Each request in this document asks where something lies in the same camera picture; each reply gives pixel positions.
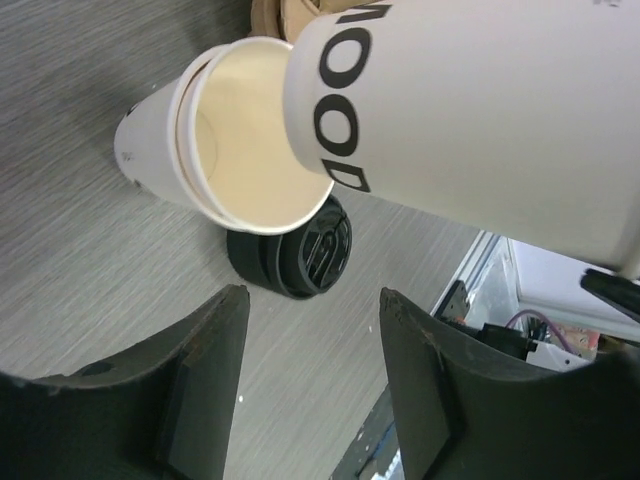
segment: paper cup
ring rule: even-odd
[[[169,202],[199,210],[225,228],[236,228],[215,207],[198,198],[184,176],[176,145],[177,115],[187,88],[226,47],[206,51],[180,78],[134,105],[118,125],[114,151],[120,170],[130,181]]]
[[[267,37],[229,45],[193,79],[178,112],[184,175],[235,230],[294,230],[333,187],[298,163],[287,140],[282,89],[290,52],[288,43]]]
[[[319,17],[288,65],[289,141],[347,187],[637,278],[638,25],[616,0]]]

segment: table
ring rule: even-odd
[[[228,283],[225,233],[130,185],[128,108],[245,36],[248,0],[9,0],[0,7],[0,369],[71,373],[171,325]],[[477,231],[337,189],[352,259],[326,295],[250,288],[226,476],[326,479],[385,383],[382,286],[430,309]]]

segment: stack of black lids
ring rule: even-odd
[[[227,232],[227,252],[236,272],[255,285],[290,298],[307,299],[329,290],[351,252],[351,223],[330,196],[302,227],[284,235]]]

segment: black lid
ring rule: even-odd
[[[340,278],[351,252],[351,223],[330,196],[309,222],[284,235],[227,232],[227,253],[253,284],[296,299],[324,293]]]

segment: tabletop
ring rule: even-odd
[[[221,228],[125,180],[113,134],[199,53],[245,36],[249,11],[248,0],[2,3],[0,369],[71,373],[242,283]],[[430,309],[477,235],[336,194],[354,227],[339,283],[308,302],[250,287],[232,480],[328,478],[386,384],[380,288]]]

